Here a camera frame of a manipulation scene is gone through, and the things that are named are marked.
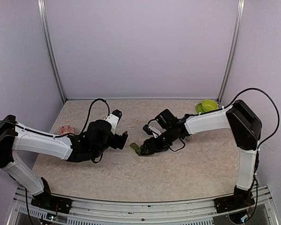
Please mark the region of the green weekly pill organizer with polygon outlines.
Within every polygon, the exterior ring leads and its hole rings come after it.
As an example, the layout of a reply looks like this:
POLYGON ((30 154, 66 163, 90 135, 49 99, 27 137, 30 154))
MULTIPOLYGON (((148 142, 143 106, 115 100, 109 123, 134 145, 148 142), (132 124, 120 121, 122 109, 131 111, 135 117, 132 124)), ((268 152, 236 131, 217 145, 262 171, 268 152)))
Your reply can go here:
POLYGON ((141 156, 141 148, 138 144, 136 143, 131 143, 130 144, 130 147, 135 151, 135 153, 138 155, 138 156, 141 156))

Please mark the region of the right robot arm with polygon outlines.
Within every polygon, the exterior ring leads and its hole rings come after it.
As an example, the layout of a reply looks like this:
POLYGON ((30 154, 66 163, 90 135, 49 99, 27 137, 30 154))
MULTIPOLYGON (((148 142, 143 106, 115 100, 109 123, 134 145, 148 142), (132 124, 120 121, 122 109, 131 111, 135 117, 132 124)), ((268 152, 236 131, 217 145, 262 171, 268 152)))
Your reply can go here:
POLYGON ((183 141, 194 134, 230 129, 240 156, 238 178, 230 204, 240 208, 248 201, 259 163, 262 122, 244 101, 237 100, 230 106, 211 112, 186 114, 180 119, 165 109, 154 120, 165 131, 158 134, 149 125, 143 127, 151 137, 141 145, 141 156, 169 150, 176 140, 183 141))

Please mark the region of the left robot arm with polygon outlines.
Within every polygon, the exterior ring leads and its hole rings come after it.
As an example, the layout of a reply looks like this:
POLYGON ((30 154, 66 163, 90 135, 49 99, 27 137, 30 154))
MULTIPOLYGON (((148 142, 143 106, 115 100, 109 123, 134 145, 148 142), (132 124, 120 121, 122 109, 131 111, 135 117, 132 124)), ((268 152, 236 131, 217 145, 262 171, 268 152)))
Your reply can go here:
POLYGON ((104 120, 89 123, 79 135, 42 133, 18 123, 8 115, 0 120, 0 169, 23 185, 34 198, 50 209, 56 204, 47 181, 37 177, 20 159, 18 151, 29 151, 53 156, 72 163, 98 163, 106 149, 123 149, 128 133, 116 134, 119 116, 111 114, 104 120))

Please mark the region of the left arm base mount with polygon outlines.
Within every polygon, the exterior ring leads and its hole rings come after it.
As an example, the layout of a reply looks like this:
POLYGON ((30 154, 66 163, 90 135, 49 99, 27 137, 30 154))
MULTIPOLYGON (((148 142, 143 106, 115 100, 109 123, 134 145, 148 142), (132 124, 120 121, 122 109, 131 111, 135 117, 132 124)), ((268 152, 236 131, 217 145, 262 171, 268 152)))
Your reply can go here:
POLYGON ((52 195, 50 197, 43 197, 40 199, 33 198, 31 200, 31 205, 57 213, 69 214, 72 202, 73 201, 69 198, 52 195))

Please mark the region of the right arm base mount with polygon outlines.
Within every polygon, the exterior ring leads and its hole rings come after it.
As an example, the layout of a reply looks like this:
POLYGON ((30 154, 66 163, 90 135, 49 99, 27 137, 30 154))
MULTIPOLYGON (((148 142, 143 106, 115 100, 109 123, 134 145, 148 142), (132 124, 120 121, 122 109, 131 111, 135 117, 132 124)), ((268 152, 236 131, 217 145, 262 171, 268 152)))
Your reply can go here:
POLYGON ((242 196, 229 195, 214 199, 214 204, 217 213, 224 213, 254 205, 255 200, 252 196, 244 199, 242 196))

